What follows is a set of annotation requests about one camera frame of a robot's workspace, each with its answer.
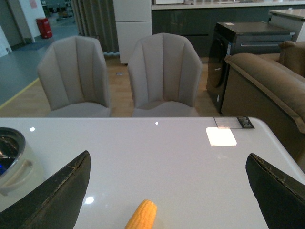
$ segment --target countertop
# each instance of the countertop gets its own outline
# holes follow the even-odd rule
[[[290,18],[305,19],[305,9],[296,9],[296,10],[270,10],[272,15],[283,15]]]
[[[198,0],[194,5],[166,4],[152,5],[152,10],[187,10],[204,8],[259,7],[305,5],[305,0]]]

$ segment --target dark gray cabinet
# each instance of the dark gray cabinet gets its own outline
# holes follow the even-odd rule
[[[269,10],[288,8],[304,9],[305,5],[153,10],[152,33],[168,32],[185,36],[200,57],[208,57],[217,22],[268,22]]]

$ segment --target yellow floor line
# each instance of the yellow floor line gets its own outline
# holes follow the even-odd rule
[[[2,104],[0,106],[0,110],[5,107],[7,104],[9,104],[11,101],[13,101],[14,99],[16,99],[20,94],[22,94],[25,90],[27,90],[29,87],[33,86],[33,84],[35,84],[39,79],[37,78],[36,80],[34,80],[32,83],[30,83],[28,86],[26,86],[25,88],[23,88],[21,91],[19,91],[17,94],[15,94],[12,98],[10,98],[8,101],[6,101],[4,104]]]

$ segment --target black appliance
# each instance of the black appliance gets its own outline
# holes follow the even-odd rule
[[[217,111],[221,113],[229,74],[225,56],[241,52],[279,53],[279,44],[290,41],[294,32],[265,22],[218,22],[209,54],[206,89]]]

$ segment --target corn cob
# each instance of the corn cob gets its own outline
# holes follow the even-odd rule
[[[157,206],[148,199],[143,200],[128,221],[125,229],[151,229],[156,213]]]

